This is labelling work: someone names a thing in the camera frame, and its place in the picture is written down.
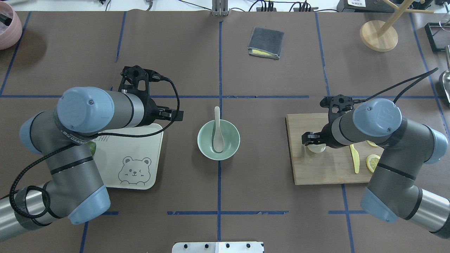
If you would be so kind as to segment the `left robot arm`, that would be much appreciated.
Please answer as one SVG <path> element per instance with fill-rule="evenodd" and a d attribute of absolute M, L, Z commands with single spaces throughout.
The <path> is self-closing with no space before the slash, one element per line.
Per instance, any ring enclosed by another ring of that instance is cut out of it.
<path fill-rule="evenodd" d="M 57 106 L 42 111 L 20 128 L 22 144 L 41 157 L 16 176 L 1 198 L 1 241 L 35 231 L 68 217 L 78 225 L 110 207 L 88 142 L 115 136 L 112 129 L 181 121 L 174 82 L 140 66 L 124 67 L 118 91 L 73 87 Z"/>

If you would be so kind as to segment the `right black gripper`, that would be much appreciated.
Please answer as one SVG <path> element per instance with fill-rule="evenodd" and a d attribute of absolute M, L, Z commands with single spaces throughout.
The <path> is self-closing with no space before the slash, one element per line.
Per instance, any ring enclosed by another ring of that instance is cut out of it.
<path fill-rule="evenodd" d="M 352 97 L 343 95 L 326 96 L 323 98 L 320 101 L 320 107 L 328 108 L 328 123 L 322 128 L 321 132 L 305 132 L 302 135 L 302 144 L 305 146 L 320 144 L 326 144 L 327 146 L 344 146 L 344 144 L 339 143 L 334 138 L 332 124 L 346 112 L 354 110 L 354 104 Z"/>

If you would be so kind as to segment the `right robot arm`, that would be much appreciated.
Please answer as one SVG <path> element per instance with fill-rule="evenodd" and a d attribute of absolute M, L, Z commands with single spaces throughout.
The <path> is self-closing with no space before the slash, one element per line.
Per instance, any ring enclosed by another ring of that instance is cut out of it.
<path fill-rule="evenodd" d="M 391 100 L 352 99 L 338 95 L 320 101 L 328 109 L 321 132 L 306 132 L 302 144 L 342 148 L 371 141 L 383 148 L 366 186 L 361 207 L 388 223 L 410 221 L 443 239 L 450 236 L 449 200 L 415 185 L 424 164 L 438 162 L 448 149 L 447 137 L 404 117 Z"/>

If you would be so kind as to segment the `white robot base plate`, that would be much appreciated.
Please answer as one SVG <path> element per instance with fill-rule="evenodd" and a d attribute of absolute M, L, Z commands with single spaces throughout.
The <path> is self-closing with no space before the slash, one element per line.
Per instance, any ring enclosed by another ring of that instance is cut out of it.
<path fill-rule="evenodd" d="M 264 243 L 257 241 L 179 242 L 172 253 L 264 253 Z"/>

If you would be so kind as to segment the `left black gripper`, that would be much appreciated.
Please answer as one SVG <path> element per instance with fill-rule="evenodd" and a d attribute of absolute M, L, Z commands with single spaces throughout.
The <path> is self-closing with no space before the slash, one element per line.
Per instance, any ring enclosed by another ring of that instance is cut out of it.
<path fill-rule="evenodd" d="M 162 75 L 140 66 L 124 67 L 118 91 L 124 93 L 131 102 L 133 115 L 128 125 L 150 125 L 156 119 L 182 121 L 184 111 L 158 108 L 149 96 L 149 82 L 159 82 Z"/>

